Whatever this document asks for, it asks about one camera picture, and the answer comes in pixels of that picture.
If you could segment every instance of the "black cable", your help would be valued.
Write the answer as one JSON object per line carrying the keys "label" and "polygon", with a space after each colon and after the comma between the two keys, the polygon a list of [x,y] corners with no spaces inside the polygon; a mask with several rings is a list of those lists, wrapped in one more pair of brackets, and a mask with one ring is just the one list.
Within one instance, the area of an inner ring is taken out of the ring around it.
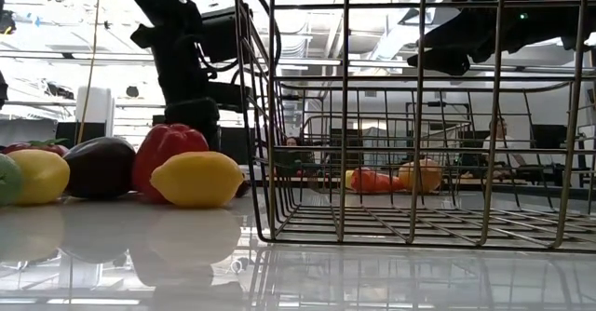
{"label": "black cable", "polygon": [[200,43],[198,43],[198,44],[199,44],[198,52],[197,52],[198,59],[201,61],[201,63],[203,63],[203,65],[205,65],[205,67],[207,67],[207,69],[209,69],[210,72],[212,72],[212,73],[226,72],[228,70],[231,70],[238,64],[238,59],[235,59],[228,65],[225,65],[221,68],[214,67],[211,63],[207,62],[207,60],[205,59],[205,54],[203,54],[203,49],[200,47]]}
{"label": "black cable", "polygon": [[[267,15],[271,14],[271,9],[269,8],[269,5],[267,4],[267,2],[265,0],[258,0],[259,4],[261,4],[261,6],[263,7],[265,13]],[[276,54],[274,56],[273,59],[273,70],[276,70],[279,64],[279,59],[281,58],[281,32],[279,31],[278,28],[278,23],[275,22],[274,23],[274,31],[273,33],[275,34],[275,38],[276,38],[276,43],[277,43],[277,47],[276,47]],[[238,68],[236,70],[236,72],[234,73],[234,75],[232,76],[232,81],[231,84],[235,84],[236,80],[238,78],[238,76],[240,75],[240,71],[244,71],[244,72],[248,72],[248,69],[246,68]]]}

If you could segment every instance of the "red tomato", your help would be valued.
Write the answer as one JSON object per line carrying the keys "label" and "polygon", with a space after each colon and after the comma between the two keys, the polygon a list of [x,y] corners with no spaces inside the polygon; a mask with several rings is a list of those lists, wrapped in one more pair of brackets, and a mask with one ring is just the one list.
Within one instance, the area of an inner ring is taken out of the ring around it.
{"label": "red tomato", "polygon": [[56,153],[59,156],[64,156],[68,153],[68,148],[64,147],[61,144],[55,144],[56,141],[47,141],[47,142],[19,142],[9,145],[2,151],[2,154],[9,154],[12,152],[16,152],[19,150],[25,149],[39,149],[44,150],[51,153]]}

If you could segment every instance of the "yellow lemon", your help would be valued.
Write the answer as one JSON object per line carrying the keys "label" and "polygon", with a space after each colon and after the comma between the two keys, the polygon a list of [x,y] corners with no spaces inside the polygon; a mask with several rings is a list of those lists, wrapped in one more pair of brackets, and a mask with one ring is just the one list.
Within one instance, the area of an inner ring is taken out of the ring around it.
{"label": "yellow lemon", "polygon": [[354,175],[354,170],[345,171],[345,187],[348,189],[352,188],[352,175]]}
{"label": "yellow lemon", "polygon": [[23,192],[16,205],[39,205],[58,199],[66,189],[71,170],[56,153],[38,149],[20,150],[8,154],[20,167]]}
{"label": "yellow lemon", "polygon": [[226,205],[243,181],[230,157],[217,152],[189,152],[171,157],[151,175],[151,184],[171,203],[211,209]]}

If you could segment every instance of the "green apple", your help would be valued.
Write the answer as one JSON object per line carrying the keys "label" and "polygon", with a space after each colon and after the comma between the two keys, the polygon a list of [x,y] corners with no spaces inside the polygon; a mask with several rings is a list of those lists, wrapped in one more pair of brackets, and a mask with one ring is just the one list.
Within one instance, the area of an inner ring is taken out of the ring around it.
{"label": "green apple", "polygon": [[16,202],[22,190],[23,178],[20,167],[9,156],[0,154],[0,206]]}

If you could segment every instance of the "eggplant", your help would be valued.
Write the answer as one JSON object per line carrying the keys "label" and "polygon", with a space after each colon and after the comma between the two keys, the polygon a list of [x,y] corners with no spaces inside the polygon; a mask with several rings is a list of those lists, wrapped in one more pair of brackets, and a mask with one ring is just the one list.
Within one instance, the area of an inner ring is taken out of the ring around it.
{"label": "eggplant", "polygon": [[246,195],[249,190],[251,189],[251,183],[249,181],[244,181],[240,184],[240,186],[238,187],[238,189],[236,190],[236,198],[240,198],[243,197],[244,195]]}
{"label": "eggplant", "polygon": [[71,169],[66,194],[87,199],[110,199],[132,190],[135,151],[119,138],[95,138],[73,147],[64,160]]}

